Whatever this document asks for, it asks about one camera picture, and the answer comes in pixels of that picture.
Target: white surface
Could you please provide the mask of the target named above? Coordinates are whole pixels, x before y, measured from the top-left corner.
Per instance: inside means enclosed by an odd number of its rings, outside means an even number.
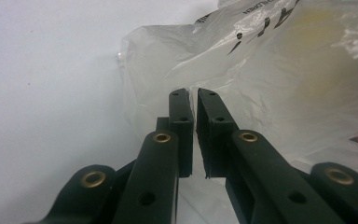
[[[192,23],[216,4],[0,1],[0,223],[43,218],[82,167],[136,158],[141,141],[122,114],[121,37]],[[178,223],[204,223],[182,197],[178,206]]]

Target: crumpled plastic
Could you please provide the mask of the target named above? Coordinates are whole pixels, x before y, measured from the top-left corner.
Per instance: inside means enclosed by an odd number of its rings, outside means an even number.
[[[358,1],[222,1],[189,25],[123,38],[125,114],[144,138],[168,116],[168,94],[220,94],[241,129],[262,133],[296,168],[332,161],[358,172]],[[180,193],[207,223],[235,223],[223,180],[193,176]]]

